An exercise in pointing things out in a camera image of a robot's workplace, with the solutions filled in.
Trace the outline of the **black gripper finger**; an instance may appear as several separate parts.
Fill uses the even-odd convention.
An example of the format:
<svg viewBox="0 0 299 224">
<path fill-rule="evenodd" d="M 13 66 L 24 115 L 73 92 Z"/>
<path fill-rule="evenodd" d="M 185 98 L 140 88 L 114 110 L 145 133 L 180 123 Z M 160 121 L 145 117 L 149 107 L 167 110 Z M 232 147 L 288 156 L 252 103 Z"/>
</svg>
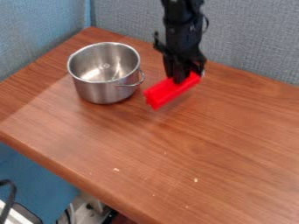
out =
<svg viewBox="0 0 299 224">
<path fill-rule="evenodd" d="M 164 71 L 168 78 L 172 78 L 175 84 L 180 84 L 189 77 L 189 61 L 171 56 L 163 57 Z"/>
<path fill-rule="evenodd" d="M 200 76 L 203 77 L 205 74 L 205 70 L 204 70 L 204 65 L 201 63 L 191 63 L 191 70 Z"/>
</svg>

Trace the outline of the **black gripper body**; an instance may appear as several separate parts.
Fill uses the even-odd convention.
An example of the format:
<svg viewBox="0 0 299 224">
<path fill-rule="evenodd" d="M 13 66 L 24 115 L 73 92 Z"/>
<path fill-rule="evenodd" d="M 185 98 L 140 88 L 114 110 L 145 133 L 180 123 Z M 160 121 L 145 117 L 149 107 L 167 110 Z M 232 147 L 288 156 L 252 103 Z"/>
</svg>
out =
<svg viewBox="0 0 299 224">
<path fill-rule="evenodd" d="M 165 67 L 204 67 L 207 58 L 200 50 L 204 22 L 164 20 L 164 37 L 153 33 L 153 48 L 163 55 Z"/>
</svg>

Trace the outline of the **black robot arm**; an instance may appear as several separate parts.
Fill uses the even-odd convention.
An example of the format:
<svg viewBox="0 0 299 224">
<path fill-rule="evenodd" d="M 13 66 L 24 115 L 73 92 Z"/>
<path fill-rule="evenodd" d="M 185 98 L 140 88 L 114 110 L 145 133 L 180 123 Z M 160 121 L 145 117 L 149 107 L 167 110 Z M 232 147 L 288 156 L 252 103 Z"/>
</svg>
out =
<svg viewBox="0 0 299 224">
<path fill-rule="evenodd" d="M 153 48 L 163 55 L 164 71 L 175 84 L 191 72 L 201 76 L 207 58 L 200 49 L 201 36 L 209 20 L 201 12 L 204 0 L 161 0 L 164 36 L 153 33 Z"/>
</svg>

